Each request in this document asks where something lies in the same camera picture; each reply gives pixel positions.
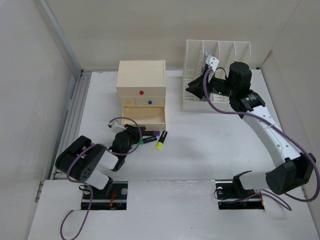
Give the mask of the cream top drawer red knob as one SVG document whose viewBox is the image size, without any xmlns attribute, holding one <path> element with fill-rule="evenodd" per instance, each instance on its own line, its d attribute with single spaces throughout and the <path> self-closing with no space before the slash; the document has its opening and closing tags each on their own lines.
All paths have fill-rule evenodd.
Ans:
<svg viewBox="0 0 320 240">
<path fill-rule="evenodd" d="M 165 97 L 166 87 L 116 87 L 120 97 Z"/>
</svg>

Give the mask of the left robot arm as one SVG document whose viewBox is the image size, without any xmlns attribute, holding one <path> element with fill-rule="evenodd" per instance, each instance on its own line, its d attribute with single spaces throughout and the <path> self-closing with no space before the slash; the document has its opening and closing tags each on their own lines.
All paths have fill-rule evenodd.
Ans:
<svg viewBox="0 0 320 240">
<path fill-rule="evenodd" d="M 117 172 L 146 131 L 144 126 L 135 127 L 126 124 L 124 127 L 125 130 L 115 135 L 109 148 L 92 143 L 84 135 L 78 137 L 57 157 L 55 167 L 68 174 L 72 180 L 90 185 L 100 198 L 109 197 L 113 180 L 99 171 L 99 167 Z"/>
</svg>

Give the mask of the drawer with blue knob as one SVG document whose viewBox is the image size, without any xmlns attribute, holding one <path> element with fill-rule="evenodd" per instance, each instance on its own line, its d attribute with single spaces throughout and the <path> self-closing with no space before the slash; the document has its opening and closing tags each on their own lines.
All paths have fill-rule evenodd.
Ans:
<svg viewBox="0 0 320 240">
<path fill-rule="evenodd" d="M 161 96 L 147 96 L 135 98 L 135 104 L 137 107 L 164 107 L 165 103 L 165 97 Z"/>
</svg>

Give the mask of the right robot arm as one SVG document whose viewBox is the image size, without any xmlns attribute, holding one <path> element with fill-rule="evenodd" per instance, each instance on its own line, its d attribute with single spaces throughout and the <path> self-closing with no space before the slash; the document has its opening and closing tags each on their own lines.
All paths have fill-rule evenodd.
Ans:
<svg viewBox="0 0 320 240">
<path fill-rule="evenodd" d="M 204 65 L 201 76 L 186 88 L 199 99 L 210 100 L 210 94 L 228 97 L 231 115 L 238 115 L 255 132 L 268 151 L 274 169 L 266 172 L 246 171 L 233 178 L 232 193 L 243 197 L 250 190 L 269 189 L 277 195 L 307 184 L 315 171 L 316 160 L 289 139 L 273 120 L 261 96 L 251 90 L 252 71 L 244 62 L 234 62 L 224 79 L 217 78 L 216 58 Z"/>
</svg>

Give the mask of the purple cap black marker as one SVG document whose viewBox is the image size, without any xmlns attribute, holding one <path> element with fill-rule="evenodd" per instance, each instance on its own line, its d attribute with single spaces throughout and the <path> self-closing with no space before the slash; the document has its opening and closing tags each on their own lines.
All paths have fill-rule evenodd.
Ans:
<svg viewBox="0 0 320 240">
<path fill-rule="evenodd" d="M 143 133 L 144 137 L 152 137 L 152 136 L 160 136 L 160 135 L 161 135 L 160 131 L 145 131 Z"/>
</svg>

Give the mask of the green cap black marker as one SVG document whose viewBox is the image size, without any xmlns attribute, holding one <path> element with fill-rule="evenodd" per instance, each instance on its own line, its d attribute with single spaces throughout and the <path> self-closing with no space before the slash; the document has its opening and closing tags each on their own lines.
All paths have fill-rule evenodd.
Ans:
<svg viewBox="0 0 320 240">
<path fill-rule="evenodd" d="M 145 138 L 142 138 L 139 142 L 140 145 L 144 145 L 147 143 L 151 143 L 151 142 L 156 142 L 157 141 L 157 137 L 156 136 L 148 136 Z"/>
</svg>

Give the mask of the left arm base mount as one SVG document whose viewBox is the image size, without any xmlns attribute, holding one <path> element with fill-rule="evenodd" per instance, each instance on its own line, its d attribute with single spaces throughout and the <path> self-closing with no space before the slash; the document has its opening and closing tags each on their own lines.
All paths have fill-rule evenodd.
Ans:
<svg viewBox="0 0 320 240">
<path fill-rule="evenodd" d="M 103 192 L 92 187 L 92 203 L 90 210 L 124 211 L 127 209 L 128 182 L 115 181 Z"/>
</svg>

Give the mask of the yellow cap black marker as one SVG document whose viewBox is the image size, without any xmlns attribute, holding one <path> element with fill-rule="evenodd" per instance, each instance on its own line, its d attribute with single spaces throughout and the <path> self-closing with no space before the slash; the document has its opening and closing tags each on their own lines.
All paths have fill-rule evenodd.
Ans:
<svg viewBox="0 0 320 240">
<path fill-rule="evenodd" d="M 161 149 L 162 149 L 163 144 L 164 144 L 164 142 L 165 142 L 165 139 L 166 139 L 167 135 L 168 135 L 168 132 L 164 130 L 164 131 L 162 132 L 162 134 L 160 135 L 159 140 L 158 140 L 158 142 L 157 142 L 157 144 L 156 144 L 156 146 L 155 146 L 155 148 L 156 148 L 157 150 L 161 150 Z"/>
</svg>

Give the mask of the drawer with yellow knob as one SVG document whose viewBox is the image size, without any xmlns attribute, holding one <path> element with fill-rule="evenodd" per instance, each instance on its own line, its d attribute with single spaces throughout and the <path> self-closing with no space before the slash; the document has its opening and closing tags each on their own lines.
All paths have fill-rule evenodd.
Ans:
<svg viewBox="0 0 320 240">
<path fill-rule="evenodd" d="M 136 99 L 131 96 L 122 96 L 119 98 L 123 107 L 136 107 Z"/>
</svg>

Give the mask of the grey black booklet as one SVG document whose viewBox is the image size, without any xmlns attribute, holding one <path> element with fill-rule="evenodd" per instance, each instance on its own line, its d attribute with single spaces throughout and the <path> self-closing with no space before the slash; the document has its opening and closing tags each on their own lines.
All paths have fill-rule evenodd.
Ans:
<svg viewBox="0 0 320 240">
<path fill-rule="evenodd" d="M 211 57 L 212 56 L 208 52 L 206 52 L 206 51 L 204 52 L 204 57 L 203 57 L 202 67 L 201 67 L 201 73 L 202 74 L 207 71 L 208 66 L 209 66 L 208 62 L 209 62 Z"/>
</svg>

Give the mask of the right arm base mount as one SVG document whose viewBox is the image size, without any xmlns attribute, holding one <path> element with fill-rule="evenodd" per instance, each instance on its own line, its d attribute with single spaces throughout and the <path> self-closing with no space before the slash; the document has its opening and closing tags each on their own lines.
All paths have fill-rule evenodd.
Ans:
<svg viewBox="0 0 320 240">
<path fill-rule="evenodd" d="M 240 176 L 249 173 L 245 171 L 237 174 L 233 179 L 220 179 L 215 181 L 214 198 L 217 200 L 219 210 L 264 210 L 264 202 L 261 195 L 256 194 L 253 189 L 244 189 Z"/>
</svg>

